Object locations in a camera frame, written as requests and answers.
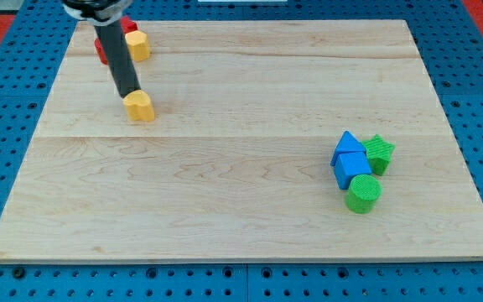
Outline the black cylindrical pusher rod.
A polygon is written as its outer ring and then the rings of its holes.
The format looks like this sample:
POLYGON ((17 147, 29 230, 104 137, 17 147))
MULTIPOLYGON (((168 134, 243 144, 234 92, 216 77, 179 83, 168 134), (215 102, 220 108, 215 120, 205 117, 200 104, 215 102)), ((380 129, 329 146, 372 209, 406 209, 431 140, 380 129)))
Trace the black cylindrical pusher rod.
POLYGON ((140 90, 138 75, 127 47, 121 22, 95 26, 96 36, 106 56, 112 79, 121 98, 140 90))

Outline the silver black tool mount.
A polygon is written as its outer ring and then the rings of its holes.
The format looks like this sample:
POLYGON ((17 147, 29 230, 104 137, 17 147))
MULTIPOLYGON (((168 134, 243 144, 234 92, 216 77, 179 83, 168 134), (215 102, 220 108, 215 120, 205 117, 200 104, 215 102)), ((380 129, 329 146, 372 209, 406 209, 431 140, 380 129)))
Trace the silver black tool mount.
POLYGON ((63 9, 80 21, 107 26, 119 20, 133 0, 62 0, 63 9))

